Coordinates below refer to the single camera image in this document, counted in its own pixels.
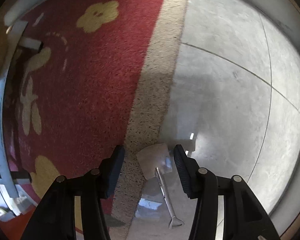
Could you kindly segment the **metal spatula on floor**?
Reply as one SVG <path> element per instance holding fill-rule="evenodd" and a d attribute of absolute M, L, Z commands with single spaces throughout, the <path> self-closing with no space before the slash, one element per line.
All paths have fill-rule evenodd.
<path fill-rule="evenodd" d="M 149 180 L 156 178 L 159 183 L 162 196 L 171 218 L 169 229 L 175 229 L 184 225 L 183 221 L 177 218 L 175 214 L 164 178 L 164 174 L 172 172 L 172 163 L 168 146 L 165 143 L 148 146 L 140 150 L 136 154 L 136 157 L 145 179 Z"/>

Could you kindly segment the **red floor mat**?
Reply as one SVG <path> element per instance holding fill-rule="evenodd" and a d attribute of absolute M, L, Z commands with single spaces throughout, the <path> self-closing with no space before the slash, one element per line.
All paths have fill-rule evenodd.
<path fill-rule="evenodd" d="M 119 183 L 102 207 L 122 222 L 111 238 L 126 239 L 145 181 L 135 154 L 157 142 L 186 1 L 45 0 L 23 16 L 43 48 L 22 51 L 10 74 L 4 136 L 35 202 L 57 176 L 81 176 L 123 144 Z"/>

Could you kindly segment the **white stool frame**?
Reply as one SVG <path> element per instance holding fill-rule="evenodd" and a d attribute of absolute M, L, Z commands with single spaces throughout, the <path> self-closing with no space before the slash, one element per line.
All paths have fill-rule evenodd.
<path fill-rule="evenodd" d="M 36 94 L 33 94 L 33 79 L 31 74 L 42 68 L 51 56 L 51 49 L 42 48 L 42 42 L 23 35 L 28 22 L 17 21 L 7 34 L 8 50 L 0 70 L 0 194 L 5 202 L 4 207 L 15 216 L 27 213 L 31 205 L 37 203 L 23 190 L 22 185 L 31 183 L 31 176 L 27 171 L 11 171 L 7 159 L 4 141 L 3 110 L 5 104 L 5 90 L 7 77 L 10 71 L 11 62 L 18 47 L 35 50 L 36 55 L 31 57 L 25 67 L 25 73 L 21 80 L 20 102 L 22 104 L 19 115 L 26 135 L 30 132 L 30 124 L 37 125 L 39 112 L 36 109 Z"/>

